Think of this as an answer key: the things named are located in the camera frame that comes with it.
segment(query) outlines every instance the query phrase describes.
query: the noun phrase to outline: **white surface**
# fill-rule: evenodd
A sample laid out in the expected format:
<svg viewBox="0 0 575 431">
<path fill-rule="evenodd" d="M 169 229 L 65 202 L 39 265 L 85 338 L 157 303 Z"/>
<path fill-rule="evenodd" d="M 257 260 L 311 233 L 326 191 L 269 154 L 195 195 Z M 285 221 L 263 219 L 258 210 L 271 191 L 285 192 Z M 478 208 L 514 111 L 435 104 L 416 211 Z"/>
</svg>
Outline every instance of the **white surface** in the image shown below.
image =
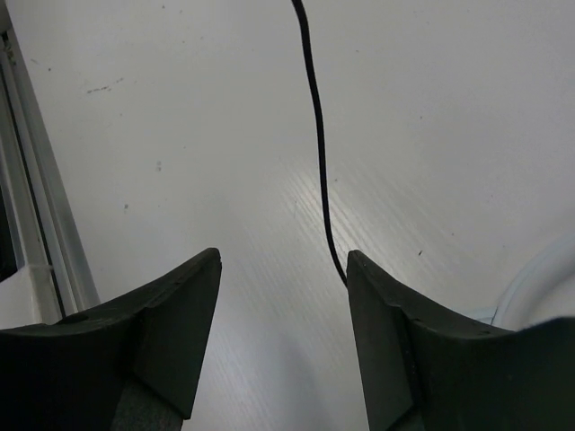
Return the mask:
<svg viewBox="0 0 575 431">
<path fill-rule="evenodd" d="M 575 316 L 575 233 L 548 246 L 519 271 L 501 296 L 493 324 L 520 330 Z"/>
<path fill-rule="evenodd" d="M 34 286 L 50 288 L 47 277 L 46 268 L 26 265 L 0 284 L 0 330 L 44 322 Z"/>
<path fill-rule="evenodd" d="M 222 251 L 190 429 L 367 429 L 290 2 L 8 5 L 101 299 Z M 575 222 L 575 3 L 306 6 L 342 254 L 493 306 Z"/>
</svg>

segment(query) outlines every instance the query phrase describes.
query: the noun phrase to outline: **wire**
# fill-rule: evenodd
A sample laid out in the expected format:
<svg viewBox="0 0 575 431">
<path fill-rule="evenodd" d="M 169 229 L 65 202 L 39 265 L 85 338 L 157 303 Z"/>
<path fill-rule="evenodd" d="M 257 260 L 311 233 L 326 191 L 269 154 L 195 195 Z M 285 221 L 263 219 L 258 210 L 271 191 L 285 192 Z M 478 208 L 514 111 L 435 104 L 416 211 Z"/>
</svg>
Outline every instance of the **wire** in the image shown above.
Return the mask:
<svg viewBox="0 0 575 431">
<path fill-rule="evenodd" d="M 309 36 L 309 25 L 307 23 L 307 15 L 305 14 L 304 4 L 301 2 L 301 0 L 292 0 L 291 3 L 296 10 L 297 20 L 299 21 L 299 29 L 302 33 L 302 48 L 304 50 L 305 71 L 307 72 L 307 81 L 309 82 L 309 89 L 312 94 L 312 102 L 314 103 L 315 127 L 317 129 L 317 151 L 320 165 L 320 190 L 322 192 L 322 211 L 323 225 L 325 227 L 325 237 L 327 239 L 327 245 L 330 248 L 333 264 L 335 265 L 335 268 L 340 275 L 341 281 L 345 286 L 347 286 L 348 279 L 345 277 L 345 271 L 341 266 L 340 259 L 338 258 L 338 252 L 335 250 L 335 243 L 333 242 L 332 219 L 330 217 L 330 197 L 327 189 L 325 132 L 323 130 L 322 104 L 320 103 L 320 93 L 317 90 L 317 81 L 315 80 L 314 58 L 312 56 L 312 42 Z"/>
</svg>

